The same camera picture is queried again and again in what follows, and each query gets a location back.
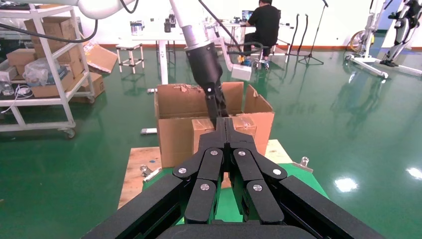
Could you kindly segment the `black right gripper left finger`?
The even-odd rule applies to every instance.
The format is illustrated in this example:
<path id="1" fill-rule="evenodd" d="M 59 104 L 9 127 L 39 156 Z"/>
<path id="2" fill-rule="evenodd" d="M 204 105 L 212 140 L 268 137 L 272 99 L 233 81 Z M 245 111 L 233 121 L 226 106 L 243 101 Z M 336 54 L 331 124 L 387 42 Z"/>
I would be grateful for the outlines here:
<path id="1" fill-rule="evenodd" d="M 218 118 L 215 131 L 200 136 L 198 151 L 173 170 L 184 183 L 182 195 L 189 197 L 185 224 L 209 224 L 215 218 L 226 140 L 225 119 Z"/>

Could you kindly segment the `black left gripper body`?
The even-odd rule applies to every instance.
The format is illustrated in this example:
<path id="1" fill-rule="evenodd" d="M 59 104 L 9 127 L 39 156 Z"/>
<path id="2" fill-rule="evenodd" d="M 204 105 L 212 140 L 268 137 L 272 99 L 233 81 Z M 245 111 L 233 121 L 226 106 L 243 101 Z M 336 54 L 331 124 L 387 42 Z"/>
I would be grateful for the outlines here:
<path id="1" fill-rule="evenodd" d="M 207 95 L 223 97 L 220 78 L 222 66 L 218 61 L 215 44 L 189 49 L 186 55 L 191 66 L 194 81 Z"/>

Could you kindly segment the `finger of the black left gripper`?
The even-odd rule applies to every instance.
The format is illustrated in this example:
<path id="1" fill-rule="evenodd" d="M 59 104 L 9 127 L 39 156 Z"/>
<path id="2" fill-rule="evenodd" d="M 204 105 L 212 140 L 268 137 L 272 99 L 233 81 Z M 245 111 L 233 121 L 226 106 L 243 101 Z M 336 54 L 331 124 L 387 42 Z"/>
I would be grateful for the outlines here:
<path id="1" fill-rule="evenodd" d="M 219 117 L 229 117 L 226 108 L 226 100 L 223 94 L 221 83 L 215 84 L 215 101 L 217 105 L 217 112 Z"/>
<path id="2" fill-rule="evenodd" d="M 220 107 L 216 95 L 206 92 L 206 104 L 208 109 L 209 118 L 214 127 L 216 127 L 217 119 L 221 117 Z"/>

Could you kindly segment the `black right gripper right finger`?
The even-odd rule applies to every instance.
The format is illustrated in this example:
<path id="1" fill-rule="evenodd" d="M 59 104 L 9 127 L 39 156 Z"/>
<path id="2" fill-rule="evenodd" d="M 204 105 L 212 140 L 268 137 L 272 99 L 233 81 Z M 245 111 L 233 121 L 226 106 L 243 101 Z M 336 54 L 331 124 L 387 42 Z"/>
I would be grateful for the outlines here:
<path id="1" fill-rule="evenodd" d="M 244 222 L 281 225 L 285 218 L 270 189 L 287 172 L 258 153 L 253 137 L 237 132 L 232 118 L 225 119 L 225 167 Z"/>

